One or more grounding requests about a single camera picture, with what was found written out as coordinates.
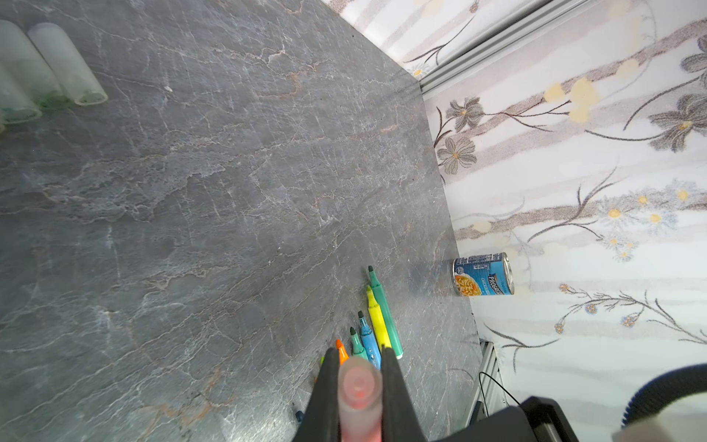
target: can lid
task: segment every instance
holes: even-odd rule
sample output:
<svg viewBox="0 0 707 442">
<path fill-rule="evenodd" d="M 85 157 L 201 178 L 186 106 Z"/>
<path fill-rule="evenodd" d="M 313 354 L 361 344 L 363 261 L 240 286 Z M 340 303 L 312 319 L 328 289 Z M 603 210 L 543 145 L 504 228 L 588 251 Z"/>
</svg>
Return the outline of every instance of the can lid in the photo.
<svg viewBox="0 0 707 442">
<path fill-rule="evenodd" d="M 503 273 L 506 274 L 506 283 L 508 284 L 508 291 L 510 294 L 515 292 L 515 284 L 513 283 L 513 273 L 510 271 L 510 263 L 508 261 L 508 255 L 503 252 Z"/>
</svg>

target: marble surface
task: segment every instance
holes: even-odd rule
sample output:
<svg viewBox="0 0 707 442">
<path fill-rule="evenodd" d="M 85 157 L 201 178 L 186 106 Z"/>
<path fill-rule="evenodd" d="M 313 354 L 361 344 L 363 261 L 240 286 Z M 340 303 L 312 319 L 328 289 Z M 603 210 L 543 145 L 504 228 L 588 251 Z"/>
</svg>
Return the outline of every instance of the marble surface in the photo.
<svg viewBox="0 0 707 442">
<path fill-rule="evenodd" d="M 318 0 L 10 0 L 110 96 L 0 137 L 0 439 L 287 441 L 389 293 L 424 431 L 480 360 L 415 80 Z"/>
</svg>

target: tin can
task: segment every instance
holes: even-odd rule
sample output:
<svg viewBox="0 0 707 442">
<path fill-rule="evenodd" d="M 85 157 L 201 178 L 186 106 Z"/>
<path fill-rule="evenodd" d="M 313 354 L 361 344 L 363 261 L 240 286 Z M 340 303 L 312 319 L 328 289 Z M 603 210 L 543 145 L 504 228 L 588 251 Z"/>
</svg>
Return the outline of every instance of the tin can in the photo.
<svg viewBox="0 0 707 442">
<path fill-rule="evenodd" d="M 515 291 L 504 252 L 457 258 L 451 270 L 454 289 L 460 296 L 512 295 Z"/>
</svg>

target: can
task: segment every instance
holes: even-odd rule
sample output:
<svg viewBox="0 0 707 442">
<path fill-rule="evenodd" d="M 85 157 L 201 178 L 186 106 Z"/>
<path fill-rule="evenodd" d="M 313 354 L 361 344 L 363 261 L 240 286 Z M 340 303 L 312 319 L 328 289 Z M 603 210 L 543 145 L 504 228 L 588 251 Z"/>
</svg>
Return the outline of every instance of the can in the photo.
<svg viewBox="0 0 707 442">
<path fill-rule="evenodd" d="M 504 252 L 457 258 L 451 270 L 454 289 L 460 296 L 512 295 L 515 291 Z"/>
</svg>

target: marker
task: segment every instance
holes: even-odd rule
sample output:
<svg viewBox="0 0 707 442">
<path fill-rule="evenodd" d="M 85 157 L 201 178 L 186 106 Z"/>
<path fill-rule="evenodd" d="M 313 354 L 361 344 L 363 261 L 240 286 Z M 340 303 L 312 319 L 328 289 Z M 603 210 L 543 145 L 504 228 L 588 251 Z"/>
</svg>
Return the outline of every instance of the marker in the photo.
<svg viewBox="0 0 707 442">
<path fill-rule="evenodd" d="M 368 356 L 366 356 L 366 349 L 364 349 L 363 344 L 361 344 L 361 338 L 358 337 L 358 333 L 353 327 L 351 327 L 349 331 L 351 331 L 351 354 L 359 358 L 364 358 L 367 361 Z"/>
<path fill-rule="evenodd" d="M 349 354 L 346 353 L 346 349 L 340 339 L 337 339 L 337 350 L 339 350 L 339 365 L 344 365 L 344 362 L 349 360 Z"/>
<path fill-rule="evenodd" d="M 368 295 L 368 314 L 370 315 L 370 323 L 373 325 L 375 340 L 378 341 L 378 348 L 383 351 L 383 346 L 385 345 L 390 349 L 392 348 L 392 345 L 390 344 L 390 338 L 388 337 L 388 330 L 385 327 L 383 314 L 380 312 L 380 306 L 377 302 L 375 302 L 373 290 L 370 289 L 370 286 L 366 286 L 366 295 Z"/>
<path fill-rule="evenodd" d="M 383 286 L 380 285 L 380 282 L 373 271 L 372 265 L 368 266 L 368 276 L 370 276 L 370 288 L 373 290 L 375 300 L 380 304 L 380 312 L 383 314 L 385 328 L 388 330 L 388 337 L 390 338 L 390 344 L 392 345 L 393 351 L 395 351 L 395 357 L 400 359 L 402 358 L 402 345 L 400 345 L 400 338 L 398 337 L 397 328 L 395 328 L 393 317 L 390 314 L 390 307 L 388 307 L 388 300 L 385 298 L 385 291 L 383 290 Z"/>
<path fill-rule="evenodd" d="M 363 312 L 358 311 L 358 322 L 361 324 L 361 339 L 363 340 L 363 346 L 366 348 L 366 355 L 368 360 L 380 370 L 380 351 L 378 350 L 378 343 L 375 341 L 375 336 L 370 330 L 368 324 L 366 324 L 366 319 L 363 317 Z"/>
</svg>

